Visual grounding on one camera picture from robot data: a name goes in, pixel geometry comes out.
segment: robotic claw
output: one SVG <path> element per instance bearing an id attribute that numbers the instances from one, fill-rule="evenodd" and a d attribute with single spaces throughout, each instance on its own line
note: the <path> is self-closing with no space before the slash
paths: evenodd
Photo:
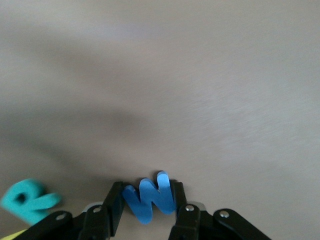
<path id="1" fill-rule="evenodd" d="M 210 215 L 197 204 L 188 204 L 182 182 L 171 182 L 176 223 L 168 240 L 271 240 L 231 209 Z M 124 183 L 115 182 L 102 204 L 73 217 L 56 211 L 14 240 L 109 240 L 114 237 L 124 210 Z"/>

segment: foam letter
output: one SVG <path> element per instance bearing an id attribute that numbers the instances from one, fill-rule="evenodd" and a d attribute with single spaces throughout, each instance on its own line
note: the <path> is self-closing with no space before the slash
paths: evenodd
<path id="1" fill-rule="evenodd" d="M 56 193 L 43 195 L 44 186 L 33 179 L 14 184 L 2 198 L 0 205 L 28 224 L 36 224 L 49 215 L 46 209 L 60 202 Z"/>
<path id="2" fill-rule="evenodd" d="M 172 214 L 175 211 L 170 181 L 165 171 L 158 173 L 157 183 L 159 189 L 150 179 L 142 179 L 139 185 L 140 198 L 135 188 L 131 185 L 126 186 L 122 192 L 126 203 L 142 224 L 148 224 L 152 220 L 152 203 L 164 214 Z"/>

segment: blue letter w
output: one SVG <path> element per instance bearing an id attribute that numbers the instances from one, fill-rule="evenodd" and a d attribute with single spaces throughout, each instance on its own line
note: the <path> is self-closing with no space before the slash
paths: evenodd
<path id="1" fill-rule="evenodd" d="M 140 198 L 131 185 L 126 186 L 122 192 L 126 203 L 142 224 L 148 224 L 152 220 L 152 203 L 164 214 L 172 214 L 176 208 L 168 174 L 161 171 L 158 173 L 156 180 L 159 189 L 150 179 L 144 178 L 141 180 L 139 185 Z"/>

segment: foam letter w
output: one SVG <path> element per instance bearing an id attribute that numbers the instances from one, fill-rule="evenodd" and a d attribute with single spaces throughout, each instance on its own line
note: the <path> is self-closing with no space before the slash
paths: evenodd
<path id="1" fill-rule="evenodd" d="M 157 183 L 159 186 L 158 189 L 150 179 L 142 179 L 139 185 L 140 197 L 131 185 L 126 186 L 122 192 L 126 203 L 142 224 L 148 224 L 152 220 L 152 203 L 164 214 L 169 215 L 175 211 L 170 180 L 165 171 L 158 173 Z"/>

